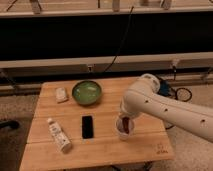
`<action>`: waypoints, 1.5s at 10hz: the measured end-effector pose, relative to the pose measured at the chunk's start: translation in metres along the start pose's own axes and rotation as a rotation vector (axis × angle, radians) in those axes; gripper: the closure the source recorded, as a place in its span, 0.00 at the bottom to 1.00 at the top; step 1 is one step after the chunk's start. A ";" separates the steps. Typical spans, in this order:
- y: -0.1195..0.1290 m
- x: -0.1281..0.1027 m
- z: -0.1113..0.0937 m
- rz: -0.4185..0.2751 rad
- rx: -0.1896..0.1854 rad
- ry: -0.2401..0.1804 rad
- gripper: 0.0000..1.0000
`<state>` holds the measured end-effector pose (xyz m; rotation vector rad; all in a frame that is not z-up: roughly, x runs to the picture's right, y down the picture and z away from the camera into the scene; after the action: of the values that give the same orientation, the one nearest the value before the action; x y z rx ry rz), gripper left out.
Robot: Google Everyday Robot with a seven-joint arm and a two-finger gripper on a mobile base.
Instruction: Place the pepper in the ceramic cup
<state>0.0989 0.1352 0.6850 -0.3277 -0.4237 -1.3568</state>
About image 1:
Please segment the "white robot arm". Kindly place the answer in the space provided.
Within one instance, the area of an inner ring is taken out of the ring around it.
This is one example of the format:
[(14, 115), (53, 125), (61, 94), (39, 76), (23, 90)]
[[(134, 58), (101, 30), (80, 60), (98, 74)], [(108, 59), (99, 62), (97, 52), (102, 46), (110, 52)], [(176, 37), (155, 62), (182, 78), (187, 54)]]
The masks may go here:
[(135, 119), (146, 113), (213, 143), (213, 109), (164, 97), (159, 89), (156, 76), (140, 76), (124, 92), (119, 117)]

